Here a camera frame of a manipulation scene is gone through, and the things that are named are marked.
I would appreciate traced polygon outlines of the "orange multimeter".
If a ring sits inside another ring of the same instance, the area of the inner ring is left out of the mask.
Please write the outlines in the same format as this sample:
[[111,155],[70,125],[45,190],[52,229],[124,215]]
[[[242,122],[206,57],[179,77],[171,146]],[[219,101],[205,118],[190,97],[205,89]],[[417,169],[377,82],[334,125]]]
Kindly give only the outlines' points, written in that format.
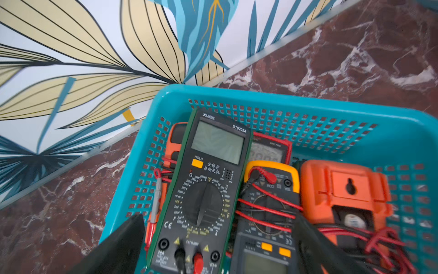
[[151,212],[149,213],[146,227],[146,251],[148,251],[151,246],[152,239],[159,220],[159,215],[163,209],[168,185],[171,183],[171,177],[176,168],[177,158],[181,150],[181,144],[183,141],[186,127],[187,122],[176,123],[172,126],[166,143],[163,163],[160,165],[160,168],[154,169],[156,188],[154,192]]

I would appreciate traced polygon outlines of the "yellow multimeter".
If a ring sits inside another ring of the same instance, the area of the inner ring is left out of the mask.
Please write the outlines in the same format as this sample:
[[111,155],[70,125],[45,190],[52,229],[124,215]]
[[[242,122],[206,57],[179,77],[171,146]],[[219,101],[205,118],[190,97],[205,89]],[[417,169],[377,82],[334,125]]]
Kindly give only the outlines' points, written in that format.
[[229,273],[297,274],[292,232],[302,212],[298,171],[287,164],[250,161],[238,198]]

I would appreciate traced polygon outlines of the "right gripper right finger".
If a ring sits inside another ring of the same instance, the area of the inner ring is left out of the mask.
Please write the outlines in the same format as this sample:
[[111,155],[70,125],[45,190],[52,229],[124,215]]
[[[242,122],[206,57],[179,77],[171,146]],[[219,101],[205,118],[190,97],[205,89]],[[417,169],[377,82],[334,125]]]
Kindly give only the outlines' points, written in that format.
[[319,232],[301,214],[295,216],[292,231],[300,274],[370,274]]

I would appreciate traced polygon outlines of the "teal plastic basket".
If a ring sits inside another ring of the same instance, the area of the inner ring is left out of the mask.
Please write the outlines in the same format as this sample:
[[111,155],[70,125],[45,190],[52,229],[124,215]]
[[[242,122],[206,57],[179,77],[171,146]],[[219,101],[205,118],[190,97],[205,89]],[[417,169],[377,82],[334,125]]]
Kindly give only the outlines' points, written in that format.
[[289,140],[292,160],[326,160],[385,174],[396,229],[421,274],[438,271],[438,121],[408,108],[173,84],[160,91],[134,142],[102,239],[151,210],[153,171],[171,127],[208,108],[252,130]]

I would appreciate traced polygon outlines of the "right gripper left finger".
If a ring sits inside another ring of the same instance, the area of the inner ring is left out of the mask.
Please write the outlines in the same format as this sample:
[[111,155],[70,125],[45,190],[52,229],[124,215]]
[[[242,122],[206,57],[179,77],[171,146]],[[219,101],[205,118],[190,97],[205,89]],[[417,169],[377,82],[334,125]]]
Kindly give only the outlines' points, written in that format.
[[133,274],[146,229],[143,215],[133,215],[109,235],[80,263],[71,274]]

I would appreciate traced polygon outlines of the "green black dial multimeter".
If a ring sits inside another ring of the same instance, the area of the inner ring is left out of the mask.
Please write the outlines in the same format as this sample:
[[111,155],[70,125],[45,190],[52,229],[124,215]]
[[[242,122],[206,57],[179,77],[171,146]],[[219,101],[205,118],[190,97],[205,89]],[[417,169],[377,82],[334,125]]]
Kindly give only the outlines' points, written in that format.
[[222,272],[252,138],[231,118],[193,110],[147,252],[149,274]]

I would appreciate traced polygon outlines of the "red multimeter with display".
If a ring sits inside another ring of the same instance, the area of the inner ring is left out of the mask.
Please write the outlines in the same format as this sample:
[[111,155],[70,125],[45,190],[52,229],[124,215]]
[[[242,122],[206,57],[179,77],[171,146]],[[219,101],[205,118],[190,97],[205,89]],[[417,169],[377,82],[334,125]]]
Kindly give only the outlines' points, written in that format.
[[271,161],[290,164],[292,149],[293,144],[288,140],[254,132],[248,161]]

